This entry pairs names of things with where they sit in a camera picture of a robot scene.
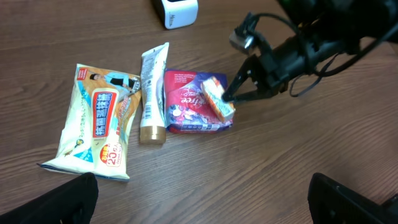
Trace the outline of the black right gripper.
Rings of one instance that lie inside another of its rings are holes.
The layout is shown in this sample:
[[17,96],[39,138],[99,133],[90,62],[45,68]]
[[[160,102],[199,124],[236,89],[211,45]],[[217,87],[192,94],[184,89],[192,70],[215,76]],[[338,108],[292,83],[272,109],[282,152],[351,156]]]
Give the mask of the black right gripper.
[[[252,55],[243,62],[222,95],[225,102],[245,103],[272,98],[287,91],[290,80],[311,72],[308,45],[302,35],[287,39],[275,49],[261,34],[253,32],[250,36],[254,38],[254,46],[260,54]],[[257,89],[235,95],[248,78]]]

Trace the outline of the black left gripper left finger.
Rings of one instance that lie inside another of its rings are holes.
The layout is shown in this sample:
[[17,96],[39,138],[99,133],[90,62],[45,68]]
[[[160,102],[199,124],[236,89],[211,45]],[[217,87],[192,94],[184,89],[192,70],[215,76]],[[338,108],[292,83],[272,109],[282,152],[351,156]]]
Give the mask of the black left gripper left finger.
[[1,215],[1,223],[88,224],[98,199],[98,182],[91,172]]

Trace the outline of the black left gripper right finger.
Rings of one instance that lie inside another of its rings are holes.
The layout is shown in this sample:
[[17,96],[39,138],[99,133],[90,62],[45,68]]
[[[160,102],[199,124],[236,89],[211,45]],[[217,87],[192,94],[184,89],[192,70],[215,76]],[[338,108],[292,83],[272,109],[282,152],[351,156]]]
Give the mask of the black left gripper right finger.
[[377,204],[321,173],[313,174],[307,199],[316,224],[397,224],[397,195]]

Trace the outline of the orange tissue pack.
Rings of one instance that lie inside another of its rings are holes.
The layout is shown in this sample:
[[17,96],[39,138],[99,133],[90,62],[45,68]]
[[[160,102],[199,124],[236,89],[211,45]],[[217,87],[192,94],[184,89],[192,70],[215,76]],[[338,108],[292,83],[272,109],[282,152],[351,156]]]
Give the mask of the orange tissue pack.
[[233,103],[225,102],[222,99],[224,88],[221,82],[214,76],[201,83],[201,90],[206,98],[206,101],[211,106],[218,119],[225,123],[232,120],[236,111]]

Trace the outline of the red purple packet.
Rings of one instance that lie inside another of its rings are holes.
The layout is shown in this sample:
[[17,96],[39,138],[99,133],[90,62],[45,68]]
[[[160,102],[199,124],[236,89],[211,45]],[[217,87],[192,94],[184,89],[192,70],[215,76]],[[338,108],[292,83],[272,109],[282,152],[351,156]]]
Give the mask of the red purple packet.
[[221,122],[201,90],[201,83],[217,78],[228,85],[223,73],[166,69],[164,75],[165,119],[171,133],[216,133],[232,127],[233,121]]

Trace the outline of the yellow snack bag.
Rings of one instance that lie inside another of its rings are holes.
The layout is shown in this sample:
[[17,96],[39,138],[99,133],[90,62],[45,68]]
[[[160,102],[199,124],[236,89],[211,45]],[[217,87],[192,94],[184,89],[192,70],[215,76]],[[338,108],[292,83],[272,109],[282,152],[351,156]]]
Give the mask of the yellow snack bag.
[[128,181],[128,141],[140,102],[140,76],[77,64],[57,154],[40,166]]

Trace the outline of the white tube gold cap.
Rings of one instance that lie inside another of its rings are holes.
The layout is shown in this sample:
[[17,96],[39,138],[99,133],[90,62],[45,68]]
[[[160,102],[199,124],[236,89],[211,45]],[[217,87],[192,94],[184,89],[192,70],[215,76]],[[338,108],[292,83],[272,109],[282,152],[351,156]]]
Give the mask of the white tube gold cap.
[[142,54],[141,90],[143,112],[140,124],[141,144],[164,144],[164,74],[169,43],[154,47]]

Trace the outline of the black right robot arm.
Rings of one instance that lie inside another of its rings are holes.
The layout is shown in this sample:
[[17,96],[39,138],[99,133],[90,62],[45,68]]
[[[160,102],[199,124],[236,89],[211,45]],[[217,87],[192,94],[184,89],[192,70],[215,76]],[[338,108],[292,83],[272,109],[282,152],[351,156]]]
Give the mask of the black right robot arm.
[[[397,0],[279,0],[287,17],[248,13],[229,37],[248,55],[225,90],[225,102],[272,98],[289,91],[304,75],[341,73],[383,42],[397,42]],[[272,48],[256,30],[263,17],[281,21],[294,36]]]

